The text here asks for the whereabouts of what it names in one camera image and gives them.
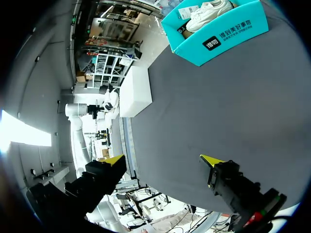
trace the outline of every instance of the bright light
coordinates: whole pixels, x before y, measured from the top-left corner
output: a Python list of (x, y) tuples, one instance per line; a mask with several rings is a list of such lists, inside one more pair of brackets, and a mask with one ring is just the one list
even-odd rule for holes
[(52, 145), (51, 135), (38, 130), (2, 110), (0, 122), (0, 140), (5, 138), (9, 142), (18, 142), (34, 146)]
[(108, 10), (106, 10), (104, 13), (102, 13), (101, 18), (104, 17), (104, 16), (108, 13), (108, 11), (111, 10), (112, 7), (113, 7), (113, 6), (110, 6), (110, 7), (108, 8)]

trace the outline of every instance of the white sneaker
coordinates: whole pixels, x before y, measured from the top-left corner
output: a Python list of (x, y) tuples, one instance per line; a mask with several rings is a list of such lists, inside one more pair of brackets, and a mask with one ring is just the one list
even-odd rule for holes
[(194, 33), (213, 19), (231, 9), (232, 4), (228, 0), (204, 2), (200, 9), (191, 14), (191, 20), (187, 23), (186, 29), (189, 32)]

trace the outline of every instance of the desk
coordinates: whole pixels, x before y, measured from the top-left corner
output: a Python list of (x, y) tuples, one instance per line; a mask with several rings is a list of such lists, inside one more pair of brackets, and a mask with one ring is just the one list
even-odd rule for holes
[(149, 67), (153, 103), (132, 119), (140, 178), (166, 195), (231, 213), (199, 155), (233, 160), (261, 191), (297, 204), (311, 175), (311, 66), (299, 36), (263, 3), (270, 31), (201, 67), (167, 47)]
[(120, 88), (120, 117), (135, 117), (151, 103), (148, 69), (132, 66)]

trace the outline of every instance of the metal shelving unit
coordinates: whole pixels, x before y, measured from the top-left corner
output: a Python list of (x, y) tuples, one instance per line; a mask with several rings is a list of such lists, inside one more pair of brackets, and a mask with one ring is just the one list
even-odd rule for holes
[[(112, 65), (107, 65), (108, 59), (113, 58), (113, 63)], [(118, 61), (121, 59), (129, 60), (129, 65), (128, 66), (123, 66), (123, 65), (118, 65)], [(118, 78), (118, 80), (115, 82), (116, 85), (113, 85), (114, 87), (119, 87), (122, 80), (125, 78), (125, 75), (128, 71), (128, 69), (131, 67), (132, 63), (136, 61), (135, 58), (131, 58), (128, 55), (124, 56), (119, 56), (119, 55), (114, 55), (111, 52), (108, 52), (107, 54), (105, 53), (99, 53), (96, 55), (96, 60), (95, 60), (95, 69), (94, 73), (89, 73), (90, 75), (93, 75), (93, 85), (92, 88), (99, 88), (95, 87), (95, 76), (101, 76), (101, 85), (103, 85), (103, 82), (107, 82), (108, 84), (113, 85), (112, 79), (113, 78)]]

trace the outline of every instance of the label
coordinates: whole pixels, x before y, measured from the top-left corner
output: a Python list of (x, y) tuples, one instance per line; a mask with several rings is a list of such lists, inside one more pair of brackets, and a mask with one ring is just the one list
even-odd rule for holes
[(191, 13), (195, 12), (197, 9), (199, 9), (199, 6), (190, 6), (178, 9), (178, 11), (182, 19), (188, 19), (191, 17)]
[(189, 21), (185, 22), (180, 28), (177, 29), (177, 31), (182, 34), (185, 30), (187, 30), (186, 25), (188, 22)]
[(213, 49), (215, 49), (215, 48), (217, 48), (218, 46), (221, 45), (220, 41), (215, 36), (212, 36), (210, 39), (204, 41), (202, 44), (209, 51), (212, 51)]

